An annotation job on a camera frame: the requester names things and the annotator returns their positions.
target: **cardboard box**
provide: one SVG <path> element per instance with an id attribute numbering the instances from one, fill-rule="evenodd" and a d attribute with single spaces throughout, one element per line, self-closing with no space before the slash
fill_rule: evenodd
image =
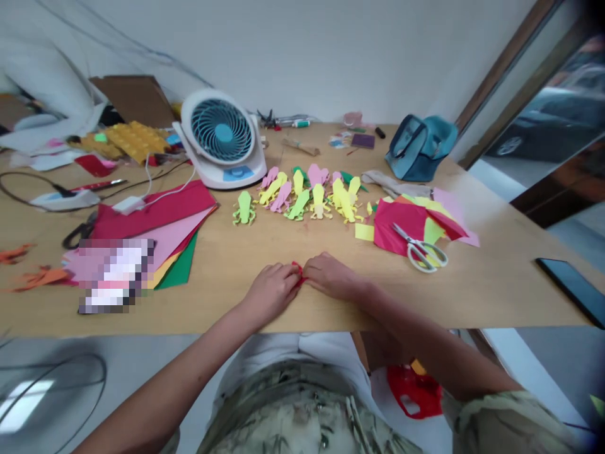
<path id="1" fill-rule="evenodd" d="M 124 121 L 172 127 L 176 117 L 154 76 L 105 76 L 90 81 L 111 101 Z"/>
<path id="2" fill-rule="evenodd" d="M 0 95 L 0 125 L 9 131 L 14 131 L 14 126 L 24 118 L 31 117 L 36 113 L 28 108 L 19 98 L 9 94 Z"/>

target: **white fan base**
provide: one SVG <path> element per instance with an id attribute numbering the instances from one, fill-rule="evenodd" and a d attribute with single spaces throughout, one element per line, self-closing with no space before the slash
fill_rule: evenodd
<path id="1" fill-rule="evenodd" d="M 256 127 L 255 131 L 255 143 L 252 153 L 250 153 L 250 155 L 244 161 L 234 165 L 218 165 L 205 159 L 203 156 L 195 152 L 192 144 L 189 142 L 189 140 L 187 140 L 181 124 L 179 122 L 174 122 L 172 123 L 172 126 L 175 128 L 176 133 L 181 138 L 181 142 L 185 147 L 187 156 L 189 159 L 191 159 L 191 162 L 195 166 L 197 173 L 200 175 L 202 183 L 204 183 L 206 187 L 221 190 L 238 189 L 253 185 L 267 174 L 265 153 L 263 151 L 263 146 L 260 143 L 258 126 Z M 225 181 L 224 175 L 226 171 L 228 172 L 230 169 L 242 166 L 247 166 L 251 170 L 252 174 L 249 177 L 241 180 Z"/>

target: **wooden table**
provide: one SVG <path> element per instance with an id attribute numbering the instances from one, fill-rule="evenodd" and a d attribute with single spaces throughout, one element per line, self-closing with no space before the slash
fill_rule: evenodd
<path id="1" fill-rule="evenodd" d="M 265 131 L 270 142 L 265 151 L 267 168 L 279 166 L 291 175 L 292 167 L 307 169 L 315 161 L 330 171 L 359 175 L 378 169 L 390 175 L 384 160 L 395 126 L 384 127 L 387 138 L 377 138 L 375 150 L 334 149 L 327 145 L 337 125 L 318 124 L 308 129 Z M 314 144 L 321 155 L 283 147 L 283 134 Z M 3 171 L 8 156 L 0 156 Z M 171 189 L 187 180 L 192 168 L 181 166 L 166 178 L 154 182 L 153 191 Z M 76 165 L 44 174 L 66 187 L 91 182 Z M 112 178 L 145 180 L 140 168 L 119 168 Z M 3 179 L 13 192 L 32 199 L 48 192 L 42 182 L 31 178 Z M 266 264 L 296 260 L 303 264 L 327 250 L 357 272 L 371 277 L 397 295 L 402 304 L 433 318 L 449 328 L 522 327 L 582 325 L 587 319 L 536 267 L 536 257 L 571 262 L 583 275 L 605 291 L 603 275 L 561 245 L 524 215 L 498 198 L 451 160 L 445 160 L 433 184 L 454 192 L 464 206 L 469 228 L 479 234 L 481 247 L 440 240 L 450 264 L 438 273 L 419 273 L 407 259 L 381 250 L 373 243 L 356 240 L 354 228 L 340 216 L 321 221 L 287 220 L 279 214 L 257 208 L 253 226 L 233 226 L 232 208 L 239 191 L 214 192 L 221 203 L 203 225 L 197 239 L 189 283 L 152 292 L 130 313 L 88 315 L 76 313 L 82 291 L 65 286 L 47 286 L 20 294 L 5 293 L 0 304 L 0 332 L 10 329 L 15 336 L 79 336 L 115 334 L 182 334 L 206 331 L 222 314 L 246 294 L 253 278 Z M 360 191 L 360 201 L 375 202 L 385 196 L 376 186 Z M 145 185 L 110 200 L 117 203 L 126 195 L 139 195 Z M 12 286 L 11 279 L 36 265 L 59 265 L 61 240 L 92 211 L 71 214 L 38 212 L 0 194 L 3 213 L 0 249 L 23 243 L 37 243 L 18 265 L 0 265 L 0 285 Z M 354 306 L 334 301 L 304 286 L 288 310 L 267 331 L 353 331 L 376 326 Z"/>

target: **car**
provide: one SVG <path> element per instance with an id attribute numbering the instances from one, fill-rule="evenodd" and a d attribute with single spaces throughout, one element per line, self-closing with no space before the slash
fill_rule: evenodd
<path id="1" fill-rule="evenodd" d="M 604 132 L 605 67 L 589 65 L 543 88 L 487 155 L 562 163 Z"/>

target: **person's left hand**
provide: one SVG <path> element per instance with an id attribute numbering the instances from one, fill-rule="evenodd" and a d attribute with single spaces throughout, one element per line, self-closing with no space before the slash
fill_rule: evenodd
<path id="1" fill-rule="evenodd" d="M 295 265 L 267 265 L 256 277 L 250 290 L 236 309 L 245 323 L 254 323 L 255 330 L 262 329 L 275 320 L 296 297 L 302 278 Z"/>

